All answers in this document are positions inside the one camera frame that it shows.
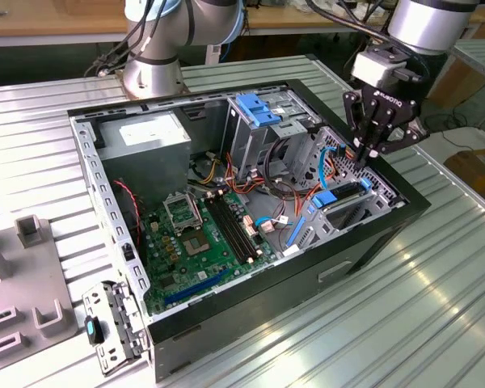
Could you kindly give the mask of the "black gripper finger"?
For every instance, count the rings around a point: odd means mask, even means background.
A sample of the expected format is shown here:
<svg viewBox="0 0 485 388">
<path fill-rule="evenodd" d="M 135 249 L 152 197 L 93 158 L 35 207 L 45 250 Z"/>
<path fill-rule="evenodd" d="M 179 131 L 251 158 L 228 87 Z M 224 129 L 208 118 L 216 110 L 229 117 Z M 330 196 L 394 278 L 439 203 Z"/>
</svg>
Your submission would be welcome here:
<svg viewBox="0 0 485 388">
<path fill-rule="evenodd" d="M 344 110 L 352 130 L 355 148 L 355 166 L 364 167 L 373 138 L 373 92 L 348 91 L 343 94 Z"/>
<path fill-rule="evenodd" d="M 406 124 L 405 128 L 394 128 L 392 124 L 378 124 L 365 135 L 361 147 L 361 165 L 376 159 L 379 154 L 391 154 L 419 143 L 429 137 L 416 120 Z"/>
</svg>

